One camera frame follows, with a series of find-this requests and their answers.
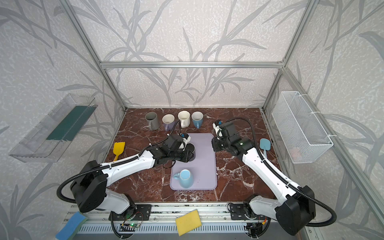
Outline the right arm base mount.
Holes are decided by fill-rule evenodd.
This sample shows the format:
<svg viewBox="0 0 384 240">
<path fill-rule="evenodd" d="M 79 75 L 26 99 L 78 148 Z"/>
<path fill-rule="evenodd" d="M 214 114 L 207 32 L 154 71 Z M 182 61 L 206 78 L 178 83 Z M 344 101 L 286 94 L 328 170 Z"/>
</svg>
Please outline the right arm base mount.
<svg viewBox="0 0 384 240">
<path fill-rule="evenodd" d="M 241 204 L 234 204 L 234 203 L 228 203 L 227 209 L 231 215 L 231 220 L 234 221 L 240 221 L 240 220 L 265 220 L 267 219 L 264 215 L 256 215 L 252 212 L 251 208 L 248 205 L 245 205 L 243 203 Z"/>
</svg>

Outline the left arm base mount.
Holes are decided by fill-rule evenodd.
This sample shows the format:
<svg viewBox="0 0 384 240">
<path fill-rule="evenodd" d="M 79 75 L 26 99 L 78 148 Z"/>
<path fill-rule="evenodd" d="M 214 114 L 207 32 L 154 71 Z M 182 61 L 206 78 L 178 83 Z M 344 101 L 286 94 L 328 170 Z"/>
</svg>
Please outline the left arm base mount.
<svg viewBox="0 0 384 240">
<path fill-rule="evenodd" d="M 151 215 L 152 205 L 142 204 L 130 206 L 122 214 L 111 212 L 109 220 L 113 221 L 148 221 Z"/>
</svg>

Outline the light blue mug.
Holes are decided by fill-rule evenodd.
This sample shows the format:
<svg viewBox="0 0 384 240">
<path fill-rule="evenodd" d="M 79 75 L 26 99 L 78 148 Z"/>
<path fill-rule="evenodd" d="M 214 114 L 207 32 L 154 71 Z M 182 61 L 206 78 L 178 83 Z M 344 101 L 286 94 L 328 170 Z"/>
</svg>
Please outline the light blue mug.
<svg viewBox="0 0 384 240">
<path fill-rule="evenodd" d="M 173 178 L 179 181 L 179 185 L 183 189 L 190 188 L 194 183 L 194 176 L 187 169 L 181 170 L 179 173 L 174 174 Z"/>
</svg>

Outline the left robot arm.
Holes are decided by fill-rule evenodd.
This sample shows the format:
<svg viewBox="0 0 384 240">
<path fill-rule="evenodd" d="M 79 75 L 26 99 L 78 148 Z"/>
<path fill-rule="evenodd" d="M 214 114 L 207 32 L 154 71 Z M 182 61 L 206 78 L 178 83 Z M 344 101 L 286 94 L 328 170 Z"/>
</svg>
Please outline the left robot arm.
<svg viewBox="0 0 384 240">
<path fill-rule="evenodd" d="M 123 214 L 134 211 L 131 197 L 119 194 L 108 187 L 137 172 L 152 169 L 169 161 L 188 163 L 195 159 L 195 146 L 187 133 L 170 133 L 162 141 L 145 147 L 138 154 L 115 162 L 86 163 L 81 172 L 59 185 L 57 197 L 77 204 L 81 213 L 92 210 Z"/>
</svg>

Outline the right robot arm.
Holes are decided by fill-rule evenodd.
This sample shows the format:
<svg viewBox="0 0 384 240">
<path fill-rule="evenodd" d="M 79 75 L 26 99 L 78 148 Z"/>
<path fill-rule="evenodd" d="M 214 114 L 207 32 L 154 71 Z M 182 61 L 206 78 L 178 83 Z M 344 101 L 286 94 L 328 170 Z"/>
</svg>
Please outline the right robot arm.
<svg viewBox="0 0 384 240">
<path fill-rule="evenodd" d="M 336 212 L 315 198 L 314 191 L 301 187 L 261 152 L 255 139 L 243 138 L 234 121 L 217 120 L 213 123 L 216 136 L 212 139 L 215 152 L 226 151 L 252 169 L 271 189 L 275 199 L 254 196 L 245 201 L 245 211 L 250 218 L 263 215 L 276 220 L 290 235 L 296 235 L 304 227 L 326 227 L 337 220 Z"/>
</svg>

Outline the lavender mug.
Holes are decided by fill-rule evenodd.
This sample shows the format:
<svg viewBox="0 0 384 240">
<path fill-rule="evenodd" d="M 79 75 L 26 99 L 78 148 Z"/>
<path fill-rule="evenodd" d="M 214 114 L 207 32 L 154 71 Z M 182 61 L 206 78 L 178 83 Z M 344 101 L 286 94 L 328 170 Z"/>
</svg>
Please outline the lavender mug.
<svg viewBox="0 0 384 240">
<path fill-rule="evenodd" d="M 175 116 L 172 115 L 172 114 L 166 114 L 166 115 L 163 116 L 162 122 L 163 122 L 163 125 L 164 125 L 164 128 L 165 128 L 165 131 L 169 132 L 169 131 L 171 131 L 173 129 L 173 127 L 176 124 Z"/>
</svg>

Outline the blue dotted square mug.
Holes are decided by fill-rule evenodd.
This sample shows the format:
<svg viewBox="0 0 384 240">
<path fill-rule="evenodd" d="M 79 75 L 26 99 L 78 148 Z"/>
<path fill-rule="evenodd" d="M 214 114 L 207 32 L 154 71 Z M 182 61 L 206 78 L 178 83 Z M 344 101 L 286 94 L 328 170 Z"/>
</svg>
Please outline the blue dotted square mug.
<svg viewBox="0 0 384 240">
<path fill-rule="evenodd" d="M 192 120 L 193 120 L 194 126 L 197 129 L 200 129 L 202 127 L 202 124 L 203 124 L 204 114 L 196 111 L 192 114 Z"/>
</svg>

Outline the white faceted mug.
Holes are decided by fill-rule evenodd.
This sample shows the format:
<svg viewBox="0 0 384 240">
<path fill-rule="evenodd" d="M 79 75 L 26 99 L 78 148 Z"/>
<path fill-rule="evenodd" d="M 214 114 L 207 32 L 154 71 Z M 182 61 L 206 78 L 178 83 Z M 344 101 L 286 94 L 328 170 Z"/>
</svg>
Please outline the white faceted mug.
<svg viewBox="0 0 384 240">
<path fill-rule="evenodd" d="M 190 113 L 188 111 L 181 111 L 178 113 L 178 119 L 180 120 L 181 128 L 188 128 L 190 126 Z"/>
</svg>

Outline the black mug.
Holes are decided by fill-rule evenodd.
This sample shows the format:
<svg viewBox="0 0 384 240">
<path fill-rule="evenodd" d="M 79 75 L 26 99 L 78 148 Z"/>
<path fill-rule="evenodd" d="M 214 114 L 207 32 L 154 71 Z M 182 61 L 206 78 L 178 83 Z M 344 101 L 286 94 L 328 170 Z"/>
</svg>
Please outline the black mug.
<svg viewBox="0 0 384 240">
<path fill-rule="evenodd" d="M 185 147 L 185 157 L 186 163 L 191 162 L 195 159 L 195 146 L 191 143 L 188 143 Z"/>
</svg>

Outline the grey mug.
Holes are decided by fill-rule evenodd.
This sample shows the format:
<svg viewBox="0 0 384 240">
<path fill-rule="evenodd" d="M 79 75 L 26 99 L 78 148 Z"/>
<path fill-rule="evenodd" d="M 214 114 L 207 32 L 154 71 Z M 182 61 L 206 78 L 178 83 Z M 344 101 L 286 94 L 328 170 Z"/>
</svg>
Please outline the grey mug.
<svg viewBox="0 0 384 240">
<path fill-rule="evenodd" d="M 158 130 L 160 127 L 160 122 L 158 119 L 158 115 L 155 112 L 149 112 L 146 114 L 145 119 L 148 123 L 148 127 L 150 131 Z"/>
</svg>

